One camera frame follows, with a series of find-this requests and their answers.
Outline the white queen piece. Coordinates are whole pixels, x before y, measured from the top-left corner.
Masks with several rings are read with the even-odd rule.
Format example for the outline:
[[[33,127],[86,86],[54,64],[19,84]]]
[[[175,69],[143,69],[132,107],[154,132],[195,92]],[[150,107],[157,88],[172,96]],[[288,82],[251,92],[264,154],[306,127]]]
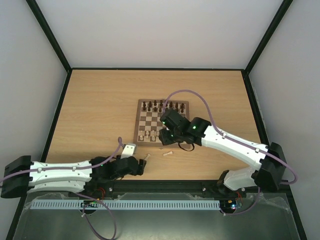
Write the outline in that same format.
[[[168,155],[172,155],[172,154],[173,154],[173,152],[172,152],[172,151],[169,151],[169,152],[163,153],[162,155],[163,155],[163,156],[168,156]]]

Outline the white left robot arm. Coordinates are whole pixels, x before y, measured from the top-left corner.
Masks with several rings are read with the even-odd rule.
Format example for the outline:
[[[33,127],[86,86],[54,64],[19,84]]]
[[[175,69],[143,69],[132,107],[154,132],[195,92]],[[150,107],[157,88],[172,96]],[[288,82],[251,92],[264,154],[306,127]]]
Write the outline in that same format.
[[[32,161],[24,155],[4,169],[4,181],[0,197],[13,199],[34,192],[93,192],[110,181],[126,175],[141,176],[147,161],[133,156],[98,156],[91,160],[74,163],[45,163]]]

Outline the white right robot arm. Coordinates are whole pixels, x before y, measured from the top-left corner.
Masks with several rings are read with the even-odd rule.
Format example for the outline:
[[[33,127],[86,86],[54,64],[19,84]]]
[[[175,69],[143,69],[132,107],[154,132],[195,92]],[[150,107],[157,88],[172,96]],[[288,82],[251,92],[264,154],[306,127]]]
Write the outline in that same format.
[[[164,146],[183,142],[192,146],[212,148],[235,157],[248,166],[240,170],[225,170],[218,179],[218,191],[229,196],[248,187],[260,187],[270,192],[279,190],[286,167],[276,159],[283,155],[281,147],[247,141],[228,134],[210,121],[195,117],[189,121],[174,109],[167,110],[160,121],[165,128],[160,130],[159,139]]]

